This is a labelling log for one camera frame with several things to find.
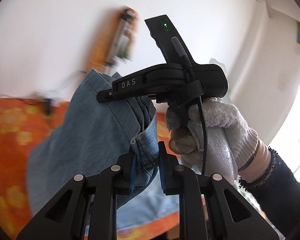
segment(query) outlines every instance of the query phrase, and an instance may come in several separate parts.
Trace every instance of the black sleeve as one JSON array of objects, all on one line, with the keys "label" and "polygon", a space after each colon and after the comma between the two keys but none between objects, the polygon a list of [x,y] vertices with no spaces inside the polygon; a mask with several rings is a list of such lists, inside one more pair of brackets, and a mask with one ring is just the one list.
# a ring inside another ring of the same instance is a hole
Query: black sleeve
[{"label": "black sleeve", "polygon": [[300,222],[300,183],[276,151],[269,148],[271,161],[265,174],[252,183],[239,182],[252,193],[268,219],[288,236]]}]

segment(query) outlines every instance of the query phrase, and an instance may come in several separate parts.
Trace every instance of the metal screw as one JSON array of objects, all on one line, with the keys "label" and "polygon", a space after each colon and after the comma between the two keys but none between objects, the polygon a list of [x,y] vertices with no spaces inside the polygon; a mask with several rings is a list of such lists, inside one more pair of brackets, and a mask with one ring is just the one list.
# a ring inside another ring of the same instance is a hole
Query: metal screw
[{"label": "metal screw", "polygon": [[176,171],[184,171],[185,170],[183,165],[177,165],[174,168],[176,169]]},{"label": "metal screw", "polygon": [[213,174],[213,175],[212,175],[212,178],[213,178],[214,180],[222,180],[222,176],[221,176],[220,174],[218,174],[218,173]]},{"label": "metal screw", "polygon": [[121,169],[121,167],[119,165],[113,165],[111,167],[111,171],[119,171]]},{"label": "metal screw", "polygon": [[83,175],[82,174],[77,174],[74,176],[74,180],[75,181],[80,181],[80,180],[83,180]]}]

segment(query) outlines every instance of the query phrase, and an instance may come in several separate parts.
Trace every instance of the wrist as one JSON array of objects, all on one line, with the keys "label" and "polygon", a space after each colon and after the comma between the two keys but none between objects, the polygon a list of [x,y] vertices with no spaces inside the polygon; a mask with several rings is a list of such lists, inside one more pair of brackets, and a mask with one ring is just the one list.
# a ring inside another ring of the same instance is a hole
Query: wrist
[{"label": "wrist", "polygon": [[263,141],[259,140],[259,146],[253,160],[245,169],[240,170],[238,174],[241,176],[241,179],[248,183],[252,183],[266,172],[270,161],[271,154],[269,153],[268,148]]},{"label": "wrist", "polygon": [[237,144],[238,153],[235,156],[235,162],[239,170],[247,167],[247,163],[252,162],[254,154],[258,149],[259,139],[255,130],[248,128],[245,135]]}]

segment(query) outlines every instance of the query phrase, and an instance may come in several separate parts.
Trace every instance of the black mount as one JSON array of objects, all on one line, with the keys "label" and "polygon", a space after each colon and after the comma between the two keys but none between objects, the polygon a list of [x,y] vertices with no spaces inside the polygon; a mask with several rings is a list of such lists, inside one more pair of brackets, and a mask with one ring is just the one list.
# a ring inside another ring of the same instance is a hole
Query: black mount
[{"label": "black mount", "polygon": [[98,93],[98,102],[103,103],[144,95],[150,99],[156,99],[157,103],[174,102],[173,92],[188,84],[190,78],[171,42],[173,37],[178,38],[187,53],[196,79],[204,84],[202,98],[222,98],[226,95],[228,82],[222,69],[215,64],[200,65],[196,63],[167,15],[153,17],[145,20],[145,22],[151,37],[155,40],[167,63],[142,69],[114,81],[112,89]]},{"label": "black mount", "polygon": [[[82,240],[91,196],[94,203],[89,240],[116,239],[116,195],[129,194],[133,150],[118,158],[117,164],[100,174],[77,174],[32,218],[17,240]],[[277,233],[262,216],[221,175],[196,174],[179,165],[159,142],[159,169],[163,192],[179,195],[180,240],[212,239],[274,240]],[[209,220],[204,215],[204,194]]]}]

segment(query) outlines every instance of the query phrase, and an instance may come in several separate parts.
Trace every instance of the velcro strap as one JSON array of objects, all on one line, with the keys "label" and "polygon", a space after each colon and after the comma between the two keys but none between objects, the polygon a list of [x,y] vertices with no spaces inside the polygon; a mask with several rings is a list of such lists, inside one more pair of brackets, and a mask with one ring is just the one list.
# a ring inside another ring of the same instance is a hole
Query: velcro strap
[{"label": "velcro strap", "polygon": [[172,94],[172,98],[177,106],[182,106],[203,94],[203,84],[200,80],[196,80],[176,89]]}]

